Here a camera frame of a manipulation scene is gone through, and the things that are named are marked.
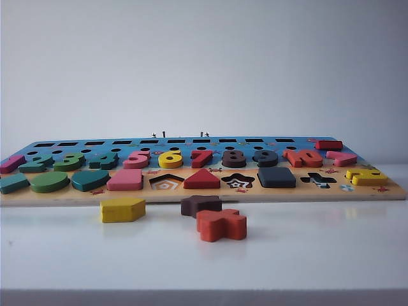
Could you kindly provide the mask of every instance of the wooden toy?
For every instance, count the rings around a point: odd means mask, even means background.
[[[196,218],[197,212],[202,210],[222,210],[222,201],[218,196],[191,196],[181,200],[181,214]]]
[[[103,223],[132,222],[146,214],[146,202],[138,198],[117,198],[100,202]]]
[[[0,170],[2,207],[99,205],[127,197],[180,203],[193,195],[224,202],[406,197],[385,173],[330,137],[34,142],[1,161]]]
[[[225,209],[220,212],[202,210],[196,214],[197,231],[204,241],[215,242],[221,238],[235,240],[247,236],[247,218],[239,210]]]

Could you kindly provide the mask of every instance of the red triangle block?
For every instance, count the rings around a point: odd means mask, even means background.
[[[212,189],[220,186],[219,178],[204,168],[184,180],[184,189]]]

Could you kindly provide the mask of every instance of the orange cross block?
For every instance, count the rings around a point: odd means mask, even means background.
[[[200,232],[201,239],[208,242],[224,237],[241,240],[247,236],[247,218],[236,209],[224,209],[220,212],[202,210],[197,213],[197,231]]]

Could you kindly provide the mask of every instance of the wooden number block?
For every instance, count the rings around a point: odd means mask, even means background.
[[[134,151],[123,162],[125,169],[142,169],[149,165],[150,151]]]
[[[12,193],[13,191],[29,186],[30,183],[23,173],[10,175],[0,179],[0,191],[3,194]]]
[[[141,169],[120,169],[106,184],[109,191],[139,190],[143,188]]]
[[[73,171],[82,167],[85,156],[82,153],[72,153],[64,157],[62,162],[54,164],[54,171]]]
[[[278,154],[271,150],[255,151],[254,161],[258,162],[258,167],[273,167],[278,164]]]
[[[293,167],[299,168],[303,165],[307,167],[322,167],[323,158],[318,151],[315,150],[301,150],[295,152],[293,150],[283,151],[283,157],[285,157]]]
[[[146,201],[138,198],[117,198],[100,202],[101,220],[109,222],[132,222],[146,214]]]
[[[222,165],[228,168],[243,168],[247,165],[247,158],[239,150],[227,150],[222,154]]]
[[[14,155],[9,157],[3,164],[0,165],[0,173],[10,173],[17,169],[21,164],[26,163],[24,155]]]
[[[72,177],[72,186],[80,191],[90,191],[101,187],[110,179],[106,170],[76,172]]]
[[[116,152],[108,152],[89,161],[89,169],[111,170],[117,166],[119,157]]]
[[[350,169],[346,172],[346,178],[353,185],[360,186],[386,185],[388,181],[388,177],[376,169]]]
[[[65,172],[53,171],[34,177],[30,183],[36,193],[52,193],[67,186],[69,178]]]
[[[159,166],[164,169],[174,169],[183,165],[180,150],[168,151],[159,155]]]
[[[191,151],[192,168],[202,168],[212,159],[211,150],[193,150]]]
[[[46,167],[54,163],[54,159],[51,154],[36,156],[33,161],[19,166],[18,170],[22,173],[27,172],[44,172]]]

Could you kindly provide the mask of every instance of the yellow block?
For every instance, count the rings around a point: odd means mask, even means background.
[[[359,186],[386,185],[388,181],[388,177],[376,169],[349,169],[346,177]]]
[[[159,166],[164,169],[174,169],[183,165],[180,150],[168,151],[159,155]]]
[[[104,223],[131,222],[146,214],[146,201],[138,198],[118,198],[100,202]]]

